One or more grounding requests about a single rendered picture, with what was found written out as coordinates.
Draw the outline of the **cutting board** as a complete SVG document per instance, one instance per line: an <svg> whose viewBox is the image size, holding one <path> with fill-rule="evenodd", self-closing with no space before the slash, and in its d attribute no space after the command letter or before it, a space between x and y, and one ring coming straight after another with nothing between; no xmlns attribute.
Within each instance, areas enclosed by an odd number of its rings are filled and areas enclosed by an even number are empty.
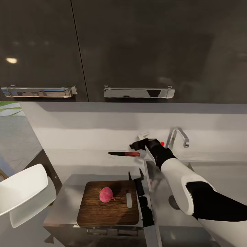
<svg viewBox="0 0 247 247"><path fill-rule="evenodd" d="M102 202L99 192L109 187L113 198ZM127 207L126 192L131 191L132 207ZM78 225L129 224L139 221L136 186L133 180L90 181L86 184L77 216Z"/></svg>

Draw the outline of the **vidalia onion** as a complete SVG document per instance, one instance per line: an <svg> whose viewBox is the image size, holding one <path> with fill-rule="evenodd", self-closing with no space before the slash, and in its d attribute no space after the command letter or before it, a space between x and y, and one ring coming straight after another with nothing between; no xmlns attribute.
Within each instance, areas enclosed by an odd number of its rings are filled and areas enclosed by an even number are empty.
<svg viewBox="0 0 247 247"><path fill-rule="evenodd" d="M109 202L113 198L113 192L109 187L105 187L99 192L99 198L102 202Z"/></svg>

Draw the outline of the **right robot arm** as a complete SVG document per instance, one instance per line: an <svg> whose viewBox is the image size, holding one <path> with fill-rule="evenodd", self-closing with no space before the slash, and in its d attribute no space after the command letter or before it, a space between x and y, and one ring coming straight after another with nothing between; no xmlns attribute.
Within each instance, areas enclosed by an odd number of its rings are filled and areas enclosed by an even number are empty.
<svg viewBox="0 0 247 247"><path fill-rule="evenodd" d="M149 131L139 133L139 140L130 147L135 151L146 150L182 212L192 215L221 247L247 247L247 205L216 192L159 140L144 139L149 134Z"/></svg>

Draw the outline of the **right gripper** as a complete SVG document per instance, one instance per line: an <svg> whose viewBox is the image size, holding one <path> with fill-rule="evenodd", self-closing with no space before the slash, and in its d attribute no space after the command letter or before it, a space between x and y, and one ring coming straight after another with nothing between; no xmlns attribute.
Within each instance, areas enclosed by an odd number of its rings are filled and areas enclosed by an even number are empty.
<svg viewBox="0 0 247 247"><path fill-rule="evenodd" d="M137 151L137 150L143 150L143 148L142 148L142 143L143 143L145 140L148 140L148 138L143 139L143 140L140 140L140 141L137 141L137 142L134 142L133 144L130 145L130 147L131 147L132 149L134 149L135 151Z"/></svg>

